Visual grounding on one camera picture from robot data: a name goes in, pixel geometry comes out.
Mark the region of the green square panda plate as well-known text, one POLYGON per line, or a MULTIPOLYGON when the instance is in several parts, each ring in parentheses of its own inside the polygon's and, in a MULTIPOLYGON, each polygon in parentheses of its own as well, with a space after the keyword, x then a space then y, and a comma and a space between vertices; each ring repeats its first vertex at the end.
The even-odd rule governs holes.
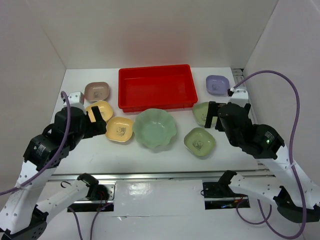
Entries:
POLYGON ((185 147, 195 156, 204 158, 209 156, 216 147, 215 138, 204 128, 193 128, 184 137, 185 147))

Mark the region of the large green scalloped bowl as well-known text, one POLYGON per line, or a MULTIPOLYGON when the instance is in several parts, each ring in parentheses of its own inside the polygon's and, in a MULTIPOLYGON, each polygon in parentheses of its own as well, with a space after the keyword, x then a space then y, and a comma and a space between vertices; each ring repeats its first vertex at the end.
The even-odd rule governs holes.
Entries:
POLYGON ((158 108, 140 112, 132 130, 138 146, 152 153, 171 150, 178 132, 175 118, 166 110, 158 108))

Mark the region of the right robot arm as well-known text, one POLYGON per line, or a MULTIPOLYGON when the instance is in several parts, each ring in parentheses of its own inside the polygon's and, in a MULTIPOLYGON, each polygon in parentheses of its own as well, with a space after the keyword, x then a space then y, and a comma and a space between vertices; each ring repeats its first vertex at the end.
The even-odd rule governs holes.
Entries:
POLYGON ((209 102, 206 121, 216 117, 215 129, 224 132, 233 147, 258 160, 274 175, 274 180, 252 180, 227 170, 218 180, 223 196, 232 193, 261 198, 287 220, 313 223, 320 220, 320 187, 294 161, 283 138, 271 126, 253 124, 249 118, 249 103, 209 102))

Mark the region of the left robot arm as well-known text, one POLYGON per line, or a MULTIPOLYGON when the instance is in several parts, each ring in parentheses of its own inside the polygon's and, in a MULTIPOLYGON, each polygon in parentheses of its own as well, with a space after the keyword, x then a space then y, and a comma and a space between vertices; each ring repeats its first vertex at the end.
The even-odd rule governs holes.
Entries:
POLYGON ((88 173, 55 195, 38 201, 47 181, 60 162, 83 139, 106 133, 107 123, 97 106, 92 107, 95 121, 78 107, 64 107, 54 122, 32 138, 23 155, 21 172, 13 191, 0 212, 3 240, 37 240, 48 223, 74 202, 86 198, 107 201, 108 188, 88 173))

